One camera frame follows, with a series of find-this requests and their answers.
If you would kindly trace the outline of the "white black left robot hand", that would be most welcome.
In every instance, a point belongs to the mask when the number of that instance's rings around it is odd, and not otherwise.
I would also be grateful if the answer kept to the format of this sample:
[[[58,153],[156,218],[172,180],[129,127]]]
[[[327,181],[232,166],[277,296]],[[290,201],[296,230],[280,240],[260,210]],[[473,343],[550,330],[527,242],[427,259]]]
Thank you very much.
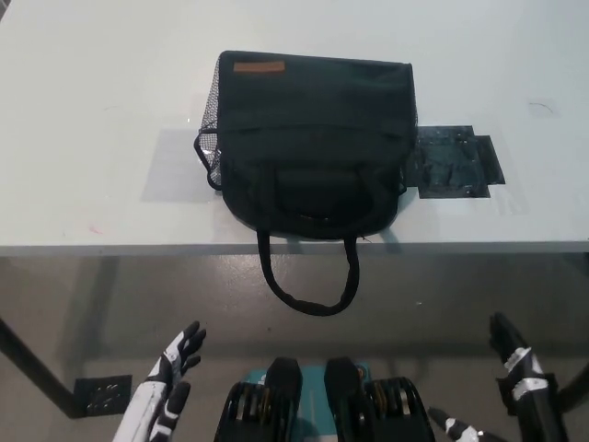
[[[197,320],[160,354],[134,391],[114,435],[115,441],[170,441],[191,392],[183,377],[201,362],[206,330]]]

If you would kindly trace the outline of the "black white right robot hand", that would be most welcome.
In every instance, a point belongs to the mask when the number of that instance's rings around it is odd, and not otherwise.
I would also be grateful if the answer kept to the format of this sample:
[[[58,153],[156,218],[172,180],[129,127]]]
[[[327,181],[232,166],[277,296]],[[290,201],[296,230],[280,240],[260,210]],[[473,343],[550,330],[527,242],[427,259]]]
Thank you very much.
[[[490,345],[506,376],[497,378],[503,405],[516,418],[523,441],[567,441],[558,384],[543,370],[520,331],[501,312],[490,317]]]

